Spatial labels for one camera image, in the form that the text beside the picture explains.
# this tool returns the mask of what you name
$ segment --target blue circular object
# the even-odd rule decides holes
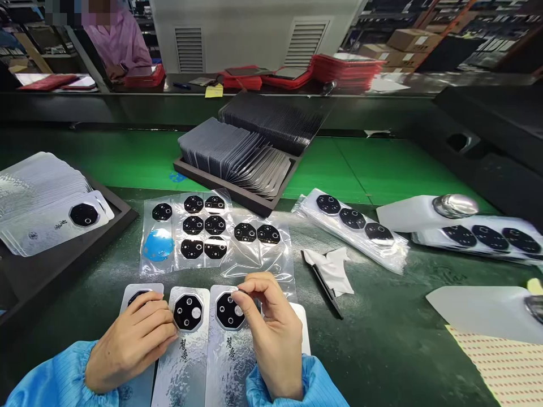
[[[166,260],[173,250],[174,240],[170,232],[166,229],[155,229],[147,236],[143,255],[151,261],[161,262]]]

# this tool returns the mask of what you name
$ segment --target blue pen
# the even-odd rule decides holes
[[[183,88],[183,89],[191,90],[190,85],[182,84],[182,83],[179,83],[179,82],[174,82],[173,86],[175,86],[177,88]]]

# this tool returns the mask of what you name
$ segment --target clear plastic film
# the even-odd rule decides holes
[[[233,215],[230,246],[221,266],[223,277],[269,271],[290,302],[296,302],[294,261],[288,224],[275,216]]]
[[[256,236],[259,226],[255,215],[232,215],[232,223],[228,227],[232,239],[221,266],[223,277],[242,277],[260,271],[262,260]]]
[[[543,265],[543,236],[519,218],[473,216],[441,229],[412,233],[413,242],[525,265]]]
[[[227,252],[232,203],[228,191],[183,193],[173,199],[176,270],[219,267]]]
[[[164,274],[173,270],[175,241],[171,199],[171,196],[166,196],[144,202],[140,274]]]
[[[300,196],[292,212],[349,243],[388,270],[403,274],[409,251],[407,239],[320,189],[315,188],[307,197]]]

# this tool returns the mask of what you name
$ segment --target ventilation grille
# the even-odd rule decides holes
[[[296,21],[284,65],[307,68],[328,26],[328,21]]]
[[[179,56],[179,72],[204,72],[204,47],[201,28],[176,28],[175,42]]]

